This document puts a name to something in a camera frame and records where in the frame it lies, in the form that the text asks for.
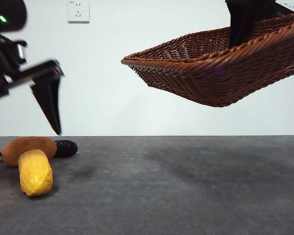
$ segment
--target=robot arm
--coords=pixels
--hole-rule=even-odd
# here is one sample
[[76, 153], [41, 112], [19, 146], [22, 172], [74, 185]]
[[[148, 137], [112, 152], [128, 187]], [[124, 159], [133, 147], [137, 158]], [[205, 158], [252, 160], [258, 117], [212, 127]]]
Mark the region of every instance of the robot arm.
[[[23, 0], [0, 0], [0, 33], [20, 30], [25, 23], [26, 7]], [[25, 41], [13, 42], [0, 34], [0, 97], [9, 94], [9, 89], [15, 86], [33, 81], [32, 92], [53, 130], [59, 135], [58, 87], [63, 72], [55, 60], [21, 70], [20, 65], [26, 62], [24, 47]]]
[[253, 23], [288, 14], [290, 9], [275, 2], [276, 0], [226, 0], [231, 14], [231, 37], [229, 47], [241, 44], [244, 36], [251, 31]]

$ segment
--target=dark purple eggplant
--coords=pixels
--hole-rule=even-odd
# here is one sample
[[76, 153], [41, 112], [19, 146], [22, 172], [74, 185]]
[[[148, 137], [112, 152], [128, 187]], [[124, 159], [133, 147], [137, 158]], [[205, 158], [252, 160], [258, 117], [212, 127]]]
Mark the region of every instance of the dark purple eggplant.
[[54, 158], [66, 158], [73, 156], [77, 152], [77, 144], [70, 140], [54, 141], [57, 145], [57, 151]]

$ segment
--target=wicker basket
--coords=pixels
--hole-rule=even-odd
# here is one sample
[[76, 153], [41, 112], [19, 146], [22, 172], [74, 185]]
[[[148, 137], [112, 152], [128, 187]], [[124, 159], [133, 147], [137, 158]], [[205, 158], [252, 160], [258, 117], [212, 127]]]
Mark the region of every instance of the wicker basket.
[[230, 27], [192, 33], [124, 57], [150, 87], [224, 107], [294, 74], [294, 14], [255, 23], [228, 49]]

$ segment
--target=tabletop surface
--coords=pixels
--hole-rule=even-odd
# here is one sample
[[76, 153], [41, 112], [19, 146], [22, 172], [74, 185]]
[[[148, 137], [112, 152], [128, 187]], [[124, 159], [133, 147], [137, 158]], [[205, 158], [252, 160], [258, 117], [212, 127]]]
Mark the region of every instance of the tabletop surface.
[[0, 163], [0, 235], [294, 235], [294, 136], [53, 139], [46, 195]]

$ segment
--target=wall outlet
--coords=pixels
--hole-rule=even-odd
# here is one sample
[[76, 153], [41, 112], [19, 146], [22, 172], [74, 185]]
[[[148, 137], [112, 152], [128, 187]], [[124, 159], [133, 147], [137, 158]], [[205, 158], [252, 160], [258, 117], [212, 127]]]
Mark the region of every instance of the wall outlet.
[[294, 11], [294, 0], [277, 0], [276, 3]]
[[89, 1], [74, 0], [67, 5], [68, 23], [89, 23]]

